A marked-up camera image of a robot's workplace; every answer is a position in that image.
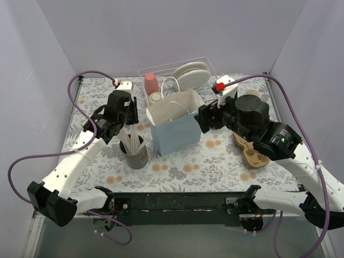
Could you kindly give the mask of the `light blue paper bag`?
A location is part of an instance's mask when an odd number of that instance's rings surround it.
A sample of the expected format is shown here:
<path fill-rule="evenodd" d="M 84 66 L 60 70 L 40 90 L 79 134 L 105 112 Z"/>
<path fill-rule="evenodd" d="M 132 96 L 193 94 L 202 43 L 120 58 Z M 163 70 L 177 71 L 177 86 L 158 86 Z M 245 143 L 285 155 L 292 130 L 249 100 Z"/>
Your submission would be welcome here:
<path fill-rule="evenodd" d="M 204 105 L 200 95 L 194 90 L 181 91 L 168 96 L 163 95 L 158 102 L 146 108 L 150 122 L 153 143 L 164 157 L 200 140 L 201 129 L 195 120 L 198 108 Z"/>

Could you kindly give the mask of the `grey straw holder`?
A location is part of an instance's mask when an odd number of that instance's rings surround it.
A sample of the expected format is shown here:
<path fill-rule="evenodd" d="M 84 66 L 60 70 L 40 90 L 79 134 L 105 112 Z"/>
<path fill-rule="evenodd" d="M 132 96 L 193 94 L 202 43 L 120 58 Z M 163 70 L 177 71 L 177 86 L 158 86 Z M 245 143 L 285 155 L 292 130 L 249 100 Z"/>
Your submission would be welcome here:
<path fill-rule="evenodd" d="M 143 138 L 139 136 L 140 142 L 143 142 Z M 148 150 L 145 146 L 137 155 L 127 155 L 124 146 L 119 142 L 121 153 L 123 154 L 127 165 L 132 169 L 141 169 L 148 163 Z"/>

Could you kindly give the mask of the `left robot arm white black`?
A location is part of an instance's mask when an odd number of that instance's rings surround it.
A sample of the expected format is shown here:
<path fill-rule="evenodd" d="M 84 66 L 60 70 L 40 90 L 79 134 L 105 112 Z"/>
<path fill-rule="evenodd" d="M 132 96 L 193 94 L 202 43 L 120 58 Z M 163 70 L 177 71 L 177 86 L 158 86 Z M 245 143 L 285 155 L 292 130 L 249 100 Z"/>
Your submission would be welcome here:
<path fill-rule="evenodd" d="M 77 213 L 89 210 L 108 215 L 114 210 L 114 194 L 105 187 L 73 193 L 78 178 L 96 155 L 125 125 L 138 122 L 137 99 L 131 89 L 119 87 L 109 94 L 107 104 L 97 108 L 71 150 L 40 183 L 32 182 L 27 193 L 34 209 L 58 226 L 66 226 Z"/>

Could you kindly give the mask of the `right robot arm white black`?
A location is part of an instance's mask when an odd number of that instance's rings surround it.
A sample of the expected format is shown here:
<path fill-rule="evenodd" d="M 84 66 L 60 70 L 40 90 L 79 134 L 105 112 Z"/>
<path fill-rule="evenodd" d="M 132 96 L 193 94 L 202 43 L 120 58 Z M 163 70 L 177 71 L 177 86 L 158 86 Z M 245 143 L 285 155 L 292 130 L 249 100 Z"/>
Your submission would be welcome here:
<path fill-rule="evenodd" d="M 254 95 L 227 97 L 223 105 L 214 101 L 200 106 L 195 119 L 203 133 L 225 126 L 252 142 L 254 150 L 285 168 L 305 187 L 303 192 L 293 192 L 251 185 L 242 197 L 227 204 L 230 212 L 281 210 L 303 216 L 311 224 L 324 228 L 326 208 L 318 174 L 322 172 L 329 202 L 328 229 L 343 227 L 343 184 L 314 161 L 314 155 L 290 126 L 270 120 L 266 102 Z"/>

